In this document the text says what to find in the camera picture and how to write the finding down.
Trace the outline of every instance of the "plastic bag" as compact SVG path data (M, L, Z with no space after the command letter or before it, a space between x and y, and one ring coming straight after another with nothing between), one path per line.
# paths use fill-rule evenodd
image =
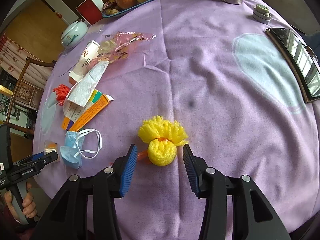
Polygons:
M156 35L149 33L118 32L117 34L105 35L105 37L107 39L100 43L98 57L90 62L89 70L99 61L109 61L112 63L116 60L129 57L140 42L151 41Z

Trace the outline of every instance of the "light blue ceramic jar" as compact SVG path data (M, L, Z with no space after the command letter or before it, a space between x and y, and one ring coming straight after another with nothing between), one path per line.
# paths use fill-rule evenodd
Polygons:
M66 49L76 46L82 37L87 33L88 27L84 22L74 22L70 24L61 36L61 44Z

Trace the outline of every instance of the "smartphone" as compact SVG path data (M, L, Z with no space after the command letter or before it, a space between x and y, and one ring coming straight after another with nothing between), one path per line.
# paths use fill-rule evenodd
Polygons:
M268 28L266 34L287 60L305 103L320 99L320 68L316 55L292 30Z

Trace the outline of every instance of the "round table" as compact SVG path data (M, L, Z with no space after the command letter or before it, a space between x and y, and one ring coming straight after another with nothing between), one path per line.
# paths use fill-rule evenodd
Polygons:
M209 166L237 178L250 175L289 232L314 215L320 209L320 101L303 103L289 66L264 33L265 28L289 24L272 9L269 25L255 21L257 3L264 4L155 0L91 26L75 48L60 55L47 82L34 154L43 151L47 139L64 144L62 107L50 112L48 125L45 102L53 88L70 85L68 71L88 41L101 42L104 34L118 31L157 37L108 66L96 89L115 100L85 126L100 131L102 150L93 160L83 159L79 170L63 161L47 165L36 176L47 195L54 197L72 174L95 175L125 155L132 143L139 151L147 149L137 131L142 120L162 115L184 126L194 155ZM96 147L95 135L87 135L83 148ZM129 192L115 200L123 240L198 238L205 200L192 193L181 152L178 147L168 166L137 163ZM228 214L231 239L231 205ZM88 228L93 230L92 208Z

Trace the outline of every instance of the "human hand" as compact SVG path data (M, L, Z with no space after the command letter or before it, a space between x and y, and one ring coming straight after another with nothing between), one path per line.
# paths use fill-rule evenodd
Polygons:
M31 189L31 187L32 187L31 183L27 182L27 190ZM19 216L12 205L12 193L10 190L4 194L4 200L12 216L19 221ZM33 218L37 215L36 204L33 202L33 194L30 191L27 193L26 197L24 198L22 202L22 206L24 207L22 213L27 218Z

